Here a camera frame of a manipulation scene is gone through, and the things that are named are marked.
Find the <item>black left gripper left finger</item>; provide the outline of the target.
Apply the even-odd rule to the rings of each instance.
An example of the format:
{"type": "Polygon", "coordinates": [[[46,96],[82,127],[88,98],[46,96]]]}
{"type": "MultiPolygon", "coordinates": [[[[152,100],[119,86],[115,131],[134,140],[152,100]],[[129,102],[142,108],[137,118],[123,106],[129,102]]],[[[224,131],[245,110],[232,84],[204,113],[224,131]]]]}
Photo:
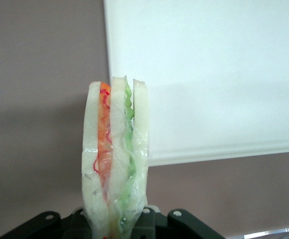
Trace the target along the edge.
{"type": "Polygon", "coordinates": [[[91,228],[82,208],[61,218],[54,211],[45,211],[0,236],[1,239],[90,239],[91,228]]]}

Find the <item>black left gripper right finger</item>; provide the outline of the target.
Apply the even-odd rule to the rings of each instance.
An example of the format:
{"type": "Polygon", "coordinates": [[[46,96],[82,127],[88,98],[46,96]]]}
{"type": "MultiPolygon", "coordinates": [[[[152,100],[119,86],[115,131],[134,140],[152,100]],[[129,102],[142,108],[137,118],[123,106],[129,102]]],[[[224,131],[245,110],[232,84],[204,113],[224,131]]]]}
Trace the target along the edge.
{"type": "Polygon", "coordinates": [[[164,216],[154,205],[144,207],[132,230],[133,239],[222,239],[224,236],[184,209],[164,216]]]}

